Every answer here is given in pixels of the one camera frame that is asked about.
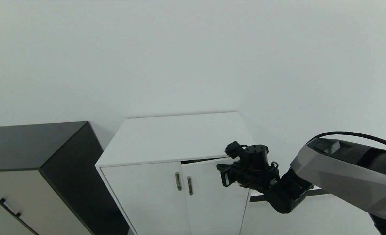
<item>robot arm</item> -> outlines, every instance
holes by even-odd
[[[278,164],[268,163],[268,147],[229,144],[225,151],[239,161],[217,165],[225,187],[237,182],[255,189],[280,213],[290,213],[314,185],[368,212],[381,234],[386,235],[386,150],[343,140],[320,138],[332,134],[368,135],[333,132],[319,135],[306,143],[279,176]]]

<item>black cabinet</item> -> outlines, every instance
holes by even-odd
[[[0,203],[36,234],[127,234],[89,122],[0,127]]]

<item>wire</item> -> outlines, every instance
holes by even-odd
[[[311,142],[312,140],[314,140],[316,138],[324,137],[326,135],[351,135],[351,136],[362,137],[362,138],[369,139],[369,140],[374,140],[376,142],[379,142],[379,143],[382,143],[382,144],[386,145],[386,140],[384,140],[384,139],[381,139],[381,138],[378,138],[378,137],[374,137],[374,136],[371,136],[371,135],[361,134],[361,133],[357,133],[357,132],[348,132],[348,131],[325,132],[325,133],[322,133],[322,134],[319,134],[319,135],[313,137],[307,143]]]

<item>cabinet top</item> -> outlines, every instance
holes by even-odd
[[[96,167],[224,157],[233,141],[255,144],[239,113],[126,119]]]
[[[40,168],[86,123],[0,127],[0,171]]]

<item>black cabinet top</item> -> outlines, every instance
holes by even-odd
[[[39,169],[86,123],[0,127],[0,171]]]

